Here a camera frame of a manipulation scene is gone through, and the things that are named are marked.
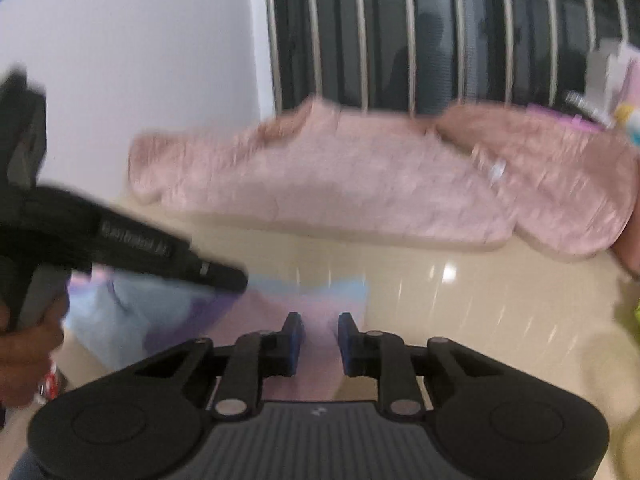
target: hand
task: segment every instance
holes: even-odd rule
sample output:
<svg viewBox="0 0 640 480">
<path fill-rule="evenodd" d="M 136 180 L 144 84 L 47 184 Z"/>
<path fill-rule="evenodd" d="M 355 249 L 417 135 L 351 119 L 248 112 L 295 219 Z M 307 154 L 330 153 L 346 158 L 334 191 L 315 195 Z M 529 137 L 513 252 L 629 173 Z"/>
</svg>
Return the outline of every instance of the hand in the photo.
<svg viewBox="0 0 640 480">
<path fill-rule="evenodd" d="M 40 380 L 49 372 L 49 355 L 62 344 L 61 322 L 68 296 L 57 297 L 38 326 L 0 335 L 0 402 L 8 408 L 27 406 Z M 0 303 L 0 332 L 9 325 L 9 309 Z"/>
</svg>

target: beige tile floor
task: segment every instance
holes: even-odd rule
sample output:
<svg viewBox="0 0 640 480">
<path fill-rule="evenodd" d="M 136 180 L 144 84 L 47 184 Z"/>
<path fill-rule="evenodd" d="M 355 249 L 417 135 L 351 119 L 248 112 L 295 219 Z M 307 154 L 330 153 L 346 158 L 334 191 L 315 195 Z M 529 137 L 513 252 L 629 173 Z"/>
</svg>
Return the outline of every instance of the beige tile floor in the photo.
<svg viewBox="0 0 640 480">
<path fill-rule="evenodd" d="M 612 429 L 596 478 L 640 480 L 640 335 L 632 317 L 640 286 L 610 254 L 560 262 L 519 238 L 485 253 L 411 248 L 223 226 L 126 200 L 122 206 L 252 273 L 303 285 L 361 276 L 371 290 L 366 329 L 396 332 L 411 344 L 448 336 L 584 396 Z M 104 373 L 72 335 L 59 362 L 73 384 Z M 350 381 L 340 397 L 373 393 L 372 381 Z M 0 478 L 24 447 L 31 413 L 0 434 Z"/>
</svg>

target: yellow object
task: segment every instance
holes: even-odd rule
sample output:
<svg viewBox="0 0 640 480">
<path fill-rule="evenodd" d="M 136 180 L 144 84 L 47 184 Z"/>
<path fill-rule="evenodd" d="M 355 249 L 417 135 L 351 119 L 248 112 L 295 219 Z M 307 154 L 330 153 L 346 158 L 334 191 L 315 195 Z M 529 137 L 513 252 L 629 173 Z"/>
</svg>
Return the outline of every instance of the yellow object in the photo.
<svg viewBox="0 0 640 480">
<path fill-rule="evenodd" d="M 629 105 L 627 103 L 622 103 L 621 105 L 618 106 L 618 108 L 616 108 L 615 113 L 613 114 L 613 116 L 616 118 L 616 121 L 619 124 L 626 124 L 627 121 L 629 120 L 629 117 L 631 117 L 631 114 L 636 111 L 636 108 L 632 105 Z"/>
</svg>

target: pink item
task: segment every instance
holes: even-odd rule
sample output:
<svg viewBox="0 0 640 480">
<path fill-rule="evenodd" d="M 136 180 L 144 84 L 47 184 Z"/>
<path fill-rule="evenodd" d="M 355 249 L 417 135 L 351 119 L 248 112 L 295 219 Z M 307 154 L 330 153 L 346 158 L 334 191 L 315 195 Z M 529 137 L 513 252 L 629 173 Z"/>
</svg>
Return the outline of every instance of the pink item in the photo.
<svg viewBox="0 0 640 480">
<path fill-rule="evenodd" d="M 79 290 L 89 285 L 105 283 L 112 275 L 113 271 L 111 269 L 103 266 L 94 266 L 90 276 L 80 272 L 73 272 L 68 286 L 73 290 Z"/>
<path fill-rule="evenodd" d="M 604 128 L 602 126 L 599 126 L 596 123 L 592 123 L 591 121 L 585 119 L 584 117 L 581 117 L 580 115 L 571 117 L 569 115 L 556 112 L 551 108 L 546 108 L 540 105 L 527 105 L 527 114 L 539 115 L 548 117 L 550 119 L 555 119 L 559 123 L 564 124 L 565 126 L 570 126 L 573 129 L 579 130 L 581 132 L 597 133 L 604 131 Z"/>
<path fill-rule="evenodd" d="M 342 361 L 337 343 L 338 316 L 351 312 L 358 324 L 364 321 L 364 304 L 327 295 L 267 296 L 249 290 L 236 301 L 215 326 L 203 335 L 216 346 L 231 345 L 238 337 L 259 330 L 280 330 L 289 312 L 302 316 L 305 341 L 295 377 L 272 377 L 264 381 L 265 400 L 332 400 L 342 380 Z"/>
<path fill-rule="evenodd" d="M 618 101 L 618 104 L 622 103 L 640 108 L 640 63 L 637 59 L 632 59 L 626 69 L 626 77 Z"/>
<path fill-rule="evenodd" d="M 179 210 L 401 238 L 487 244 L 513 221 L 430 120 L 309 99 L 226 144 L 146 134 L 130 150 L 141 200 Z"/>
<path fill-rule="evenodd" d="M 640 276 L 640 192 L 631 218 L 620 238 L 613 244 L 612 250 L 629 272 Z"/>
<path fill-rule="evenodd" d="M 438 131 L 473 151 L 517 227 L 558 253 L 585 256 L 616 241 L 636 203 L 636 150 L 504 104 L 455 105 Z"/>
</svg>

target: light blue cloth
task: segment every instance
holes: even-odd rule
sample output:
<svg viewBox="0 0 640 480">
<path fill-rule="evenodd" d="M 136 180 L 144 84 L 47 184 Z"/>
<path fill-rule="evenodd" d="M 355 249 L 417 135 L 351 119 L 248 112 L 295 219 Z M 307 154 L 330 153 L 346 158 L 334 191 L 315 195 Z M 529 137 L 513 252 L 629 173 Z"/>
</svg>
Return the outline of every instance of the light blue cloth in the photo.
<svg viewBox="0 0 640 480">
<path fill-rule="evenodd" d="M 250 280 L 249 287 L 268 295 L 304 292 L 362 304 L 368 297 L 368 286 L 361 279 L 302 290 L 292 283 L 258 277 Z M 69 297 L 65 327 L 107 368 L 120 370 L 198 336 L 233 308 L 239 296 L 115 272 L 101 282 L 70 286 Z"/>
</svg>

